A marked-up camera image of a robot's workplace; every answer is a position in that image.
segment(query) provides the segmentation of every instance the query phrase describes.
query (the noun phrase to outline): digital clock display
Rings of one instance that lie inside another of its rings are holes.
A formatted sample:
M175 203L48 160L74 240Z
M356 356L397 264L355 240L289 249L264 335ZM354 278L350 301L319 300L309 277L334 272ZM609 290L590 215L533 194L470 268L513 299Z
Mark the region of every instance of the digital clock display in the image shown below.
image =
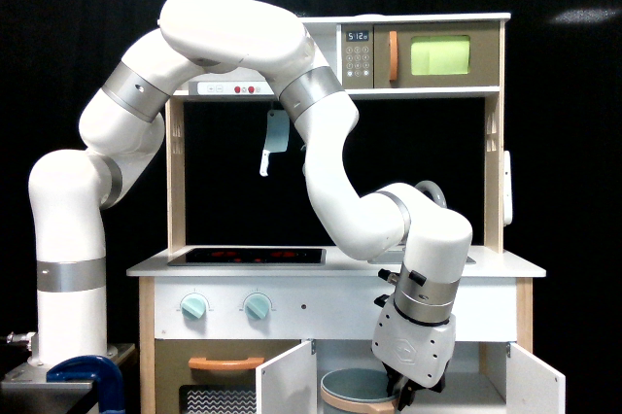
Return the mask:
M346 33L346 42L368 42L369 30L358 30Z

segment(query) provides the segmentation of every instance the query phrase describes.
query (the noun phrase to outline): blue clamp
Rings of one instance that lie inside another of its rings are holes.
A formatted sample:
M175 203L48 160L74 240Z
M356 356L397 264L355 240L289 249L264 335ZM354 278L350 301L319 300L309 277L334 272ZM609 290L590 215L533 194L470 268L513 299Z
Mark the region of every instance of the blue clamp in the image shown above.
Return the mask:
M92 380L97 382L99 412L125 414L123 378L117 365L102 356L79 356L54 366L46 376L48 382Z

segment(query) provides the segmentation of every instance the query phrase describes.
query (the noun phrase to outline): orange microwave handle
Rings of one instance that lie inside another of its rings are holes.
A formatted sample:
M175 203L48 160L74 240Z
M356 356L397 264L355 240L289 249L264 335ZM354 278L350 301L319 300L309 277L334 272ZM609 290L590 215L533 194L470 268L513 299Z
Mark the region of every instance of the orange microwave handle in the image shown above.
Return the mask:
M265 358L248 358L245 361L208 361L205 358L190 358L188 367L197 370L251 370L265 362Z
M397 32L389 32L389 51L391 53L391 72L389 81L397 80Z

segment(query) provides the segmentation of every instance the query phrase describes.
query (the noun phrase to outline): control knob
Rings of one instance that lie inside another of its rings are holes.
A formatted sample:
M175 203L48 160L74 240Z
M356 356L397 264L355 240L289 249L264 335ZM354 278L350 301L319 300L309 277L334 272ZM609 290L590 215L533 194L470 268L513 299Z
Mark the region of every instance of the control knob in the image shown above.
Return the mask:
M182 314L188 320L198 320L207 310L207 300L199 293L188 294L182 300Z
M264 320L270 312L270 299L262 293L252 293L244 301L244 312L252 320Z

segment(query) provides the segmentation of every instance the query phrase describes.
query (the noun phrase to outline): white cabinet door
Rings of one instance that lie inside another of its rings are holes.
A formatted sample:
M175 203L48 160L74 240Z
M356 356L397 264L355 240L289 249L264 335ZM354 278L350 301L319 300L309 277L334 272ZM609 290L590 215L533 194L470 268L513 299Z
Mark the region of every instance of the white cabinet door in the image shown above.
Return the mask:
M317 414L318 365L305 341L255 369L258 414Z
M566 376L518 344L507 359L507 414L564 414Z

